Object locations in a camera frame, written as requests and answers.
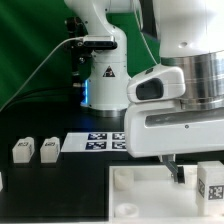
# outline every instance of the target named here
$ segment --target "black cable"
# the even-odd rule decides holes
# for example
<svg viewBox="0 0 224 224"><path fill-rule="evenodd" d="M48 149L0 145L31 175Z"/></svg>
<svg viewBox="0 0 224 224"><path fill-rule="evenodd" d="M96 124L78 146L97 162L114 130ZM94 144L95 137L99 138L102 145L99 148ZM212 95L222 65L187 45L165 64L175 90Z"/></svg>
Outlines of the black cable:
<svg viewBox="0 0 224 224"><path fill-rule="evenodd" d="M48 92L48 91L53 91L53 90L61 90L61 89L73 89L74 87L72 86L58 86L58 87L44 87L44 88L38 88L34 90L30 90L24 93L19 94L15 99L24 97L24 96L29 96L31 94L35 93L40 93L40 92Z"/></svg>
<svg viewBox="0 0 224 224"><path fill-rule="evenodd" d="M43 67L43 65L49 60L49 58L61 47L63 46L65 43L70 42L70 41L80 41L82 40L82 38L70 38L67 39L63 42L61 42L57 47L55 47L51 53L44 59L43 62L41 62L41 64L33 71L33 73L29 76L29 78L22 84L22 86L13 94L12 97L10 97L4 104L3 106L0 108L0 113L1 111L3 111L3 109L24 89L24 87L30 82L30 80L37 74L37 72Z"/></svg>
<svg viewBox="0 0 224 224"><path fill-rule="evenodd" d="M70 86L70 88L72 89L72 90L78 90L78 88L75 88L75 87L71 87ZM32 93L30 93L30 94L28 94L28 92L26 92L26 95L24 95L24 96L18 96L18 97L16 97L14 100L12 100L4 109L3 109L3 111L5 111L6 109L8 109L9 107L11 107L13 104L15 104L15 103L17 103L18 101L21 101L21 100L26 100L26 99L31 99L31 98L39 98L39 97L54 97L54 96L69 96L69 95L71 95L71 94L74 94L74 92L72 93L72 92L68 92L68 93L60 93L60 94L41 94L41 95L34 95L34 96L30 96L30 95L32 95L33 93L40 93L40 92L45 92L46 91L46 89L45 90L41 90L40 91L40 89L38 89L38 90L32 90L32 91L28 91L28 92L32 92ZM55 88L52 88L53 90L60 90L60 89L65 89L65 87L55 87Z"/></svg>

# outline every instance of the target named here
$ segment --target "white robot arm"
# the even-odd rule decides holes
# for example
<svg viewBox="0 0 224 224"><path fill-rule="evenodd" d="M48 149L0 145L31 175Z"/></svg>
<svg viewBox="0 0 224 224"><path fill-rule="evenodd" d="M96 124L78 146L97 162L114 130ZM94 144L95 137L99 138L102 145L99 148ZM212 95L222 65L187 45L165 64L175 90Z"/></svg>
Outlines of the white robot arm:
<svg viewBox="0 0 224 224"><path fill-rule="evenodd" d="M224 149L224 2L153 0L161 63L128 85L134 157Z"/></svg>
<svg viewBox="0 0 224 224"><path fill-rule="evenodd" d="M107 13L130 12L138 8L138 0L65 0L66 5L80 17L88 35L97 40L113 37L115 50L94 51L91 75L87 80L85 107L102 116L124 114L129 100L126 87L130 80L127 73L127 39L125 33L107 21Z"/></svg>

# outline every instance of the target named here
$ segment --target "small white cube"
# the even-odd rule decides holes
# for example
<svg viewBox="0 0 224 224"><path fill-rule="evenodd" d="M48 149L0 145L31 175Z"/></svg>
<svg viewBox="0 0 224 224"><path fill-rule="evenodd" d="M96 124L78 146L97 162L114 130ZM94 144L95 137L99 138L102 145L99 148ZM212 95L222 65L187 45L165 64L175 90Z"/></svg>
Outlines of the small white cube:
<svg viewBox="0 0 224 224"><path fill-rule="evenodd" d="M60 140L53 137L45 139L41 149L41 163L56 163L60 153Z"/></svg>
<svg viewBox="0 0 224 224"><path fill-rule="evenodd" d="M2 174L0 172L0 191L2 190L2 188L3 188L3 185L2 185Z"/></svg>
<svg viewBox="0 0 224 224"><path fill-rule="evenodd" d="M224 166L219 161L198 163L196 203L199 216L224 214Z"/></svg>
<svg viewBox="0 0 224 224"><path fill-rule="evenodd" d="M33 138L19 139L12 149L14 163L29 163L34 150Z"/></svg>

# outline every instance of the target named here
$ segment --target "white tray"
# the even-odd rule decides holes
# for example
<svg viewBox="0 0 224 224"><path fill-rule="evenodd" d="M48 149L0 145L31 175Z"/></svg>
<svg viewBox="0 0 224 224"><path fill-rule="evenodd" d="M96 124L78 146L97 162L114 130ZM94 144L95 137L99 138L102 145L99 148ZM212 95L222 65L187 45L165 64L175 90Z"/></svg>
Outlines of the white tray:
<svg viewBox="0 0 224 224"><path fill-rule="evenodd" d="M134 184L130 189L115 187L117 169L130 169ZM174 183L165 166L112 166L109 183L109 221L112 223L224 223L223 217L198 217L196 205L197 167L185 166L186 185ZM118 205L137 206L138 217L115 217Z"/></svg>

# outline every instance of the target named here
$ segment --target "table surface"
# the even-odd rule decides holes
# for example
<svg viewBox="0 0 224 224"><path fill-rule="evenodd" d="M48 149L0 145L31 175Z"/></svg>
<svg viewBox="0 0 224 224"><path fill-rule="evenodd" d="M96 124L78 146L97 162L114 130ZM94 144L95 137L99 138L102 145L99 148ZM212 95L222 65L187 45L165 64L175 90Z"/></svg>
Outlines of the table surface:
<svg viewBox="0 0 224 224"><path fill-rule="evenodd" d="M40 163L45 138L68 132L120 132L124 118L90 115L63 102L16 104L0 114L0 222L77 222L108 220L108 175L111 165L158 164L156 157L132 158L127 152L61 153L56 164ZM33 137L29 164L14 164L12 148ZM177 156L179 164L224 160L224 152Z"/></svg>

